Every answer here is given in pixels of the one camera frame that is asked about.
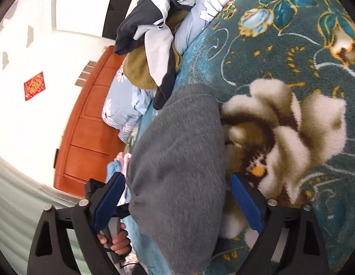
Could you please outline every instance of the floral pattern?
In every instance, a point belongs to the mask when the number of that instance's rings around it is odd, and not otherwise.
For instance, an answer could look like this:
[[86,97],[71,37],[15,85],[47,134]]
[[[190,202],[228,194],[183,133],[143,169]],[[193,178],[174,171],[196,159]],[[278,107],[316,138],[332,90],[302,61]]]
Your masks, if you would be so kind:
[[210,23],[219,12],[224,11],[223,17],[225,20],[231,18],[236,12],[233,2],[230,0],[205,0],[205,9],[201,11],[200,18]]
[[349,66],[355,63],[355,25],[345,11],[339,11],[337,0],[325,0],[328,10],[318,19],[317,29],[323,45],[331,55]]
[[116,76],[116,79],[119,83],[122,83],[123,81],[125,81],[127,79],[127,77],[124,75],[124,73],[120,73]]
[[[260,4],[258,9],[254,8],[246,11],[241,17],[239,23],[240,34],[255,37],[264,33],[267,30],[268,25],[272,25],[272,23],[277,30],[282,31],[290,25],[291,21],[297,15],[299,8],[317,6],[316,0],[258,0],[258,2]],[[257,28],[262,27],[263,29],[260,30],[259,33],[246,32],[245,24],[247,23],[247,20],[251,18],[251,13],[254,13],[256,17],[261,18]]]
[[[300,104],[280,80],[255,80],[249,92],[250,97],[236,95],[222,106],[227,181],[242,172],[266,199],[301,207],[310,201],[301,180],[345,147],[345,101],[314,92]],[[221,237],[233,239],[247,225],[236,202],[226,202],[228,215],[241,224]]]
[[274,14],[268,9],[250,9],[245,11],[239,22],[240,35],[256,37],[266,31],[273,23]]
[[110,126],[117,126],[111,115],[111,99],[107,99],[102,108],[102,119]]

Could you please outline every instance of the black cable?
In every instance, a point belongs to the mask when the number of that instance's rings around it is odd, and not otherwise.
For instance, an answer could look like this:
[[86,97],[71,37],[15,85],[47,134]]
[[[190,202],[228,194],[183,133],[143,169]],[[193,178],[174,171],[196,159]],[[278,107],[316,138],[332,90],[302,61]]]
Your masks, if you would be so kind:
[[121,263],[119,264],[120,265],[120,268],[121,269],[123,269],[124,267],[126,267],[126,266],[130,266],[130,265],[139,265],[139,266],[141,266],[141,264],[140,263],[129,263],[129,264],[125,264],[125,265],[121,265]]

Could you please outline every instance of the human hand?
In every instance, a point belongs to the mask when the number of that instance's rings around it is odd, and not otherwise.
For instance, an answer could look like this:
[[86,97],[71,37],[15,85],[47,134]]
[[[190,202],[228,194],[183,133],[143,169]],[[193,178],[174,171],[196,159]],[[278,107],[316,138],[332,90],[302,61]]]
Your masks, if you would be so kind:
[[[126,226],[124,223],[120,223],[120,232],[113,238],[113,245],[110,247],[112,251],[115,251],[118,255],[123,255],[128,253],[132,247],[130,246],[130,239],[127,238],[128,232],[125,230]],[[97,235],[101,244],[106,244],[107,239],[103,235]]]

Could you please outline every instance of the red poster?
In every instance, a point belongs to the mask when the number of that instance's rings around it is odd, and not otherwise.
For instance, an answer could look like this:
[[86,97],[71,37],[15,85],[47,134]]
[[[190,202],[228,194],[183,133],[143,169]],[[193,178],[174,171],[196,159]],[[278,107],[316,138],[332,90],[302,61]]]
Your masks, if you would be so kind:
[[40,72],[30,80],[24,83],[25,88],[25,101],[28,101],[36,94],[45,90],[44,74]]

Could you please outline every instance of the gray cloth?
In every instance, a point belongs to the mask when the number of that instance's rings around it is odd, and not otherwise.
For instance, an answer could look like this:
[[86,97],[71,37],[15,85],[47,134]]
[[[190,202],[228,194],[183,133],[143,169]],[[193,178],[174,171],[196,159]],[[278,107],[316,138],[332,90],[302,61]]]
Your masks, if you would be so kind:
[[202,83],[173,93],[136,145],[127,171],[129,211],[179,274],[204,271],[225,197],[218,103]]

